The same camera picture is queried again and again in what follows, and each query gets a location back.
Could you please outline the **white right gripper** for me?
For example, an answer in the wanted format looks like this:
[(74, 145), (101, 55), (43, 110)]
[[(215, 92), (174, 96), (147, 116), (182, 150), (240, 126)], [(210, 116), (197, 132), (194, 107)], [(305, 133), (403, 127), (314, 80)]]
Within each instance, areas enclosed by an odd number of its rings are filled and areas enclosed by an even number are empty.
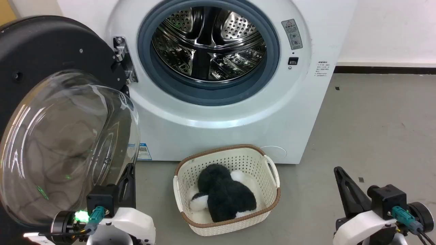
[(345, 213), (336, 221), (333, 245), (398, 245), (396, 220), (371, 211), (371, 200), (341, 166), (333, 171)]

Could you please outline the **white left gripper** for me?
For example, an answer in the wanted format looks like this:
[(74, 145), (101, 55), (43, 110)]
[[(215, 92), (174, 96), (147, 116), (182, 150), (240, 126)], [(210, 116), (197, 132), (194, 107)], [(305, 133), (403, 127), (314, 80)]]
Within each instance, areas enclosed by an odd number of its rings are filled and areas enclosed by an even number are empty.
[(87, 245), (154, 245), (156, 228), (151, 216), (135, 209), (135, 164), (128, 163), (117, 183), (118, 210), (113, 217), (104, 218), (89, 236)]

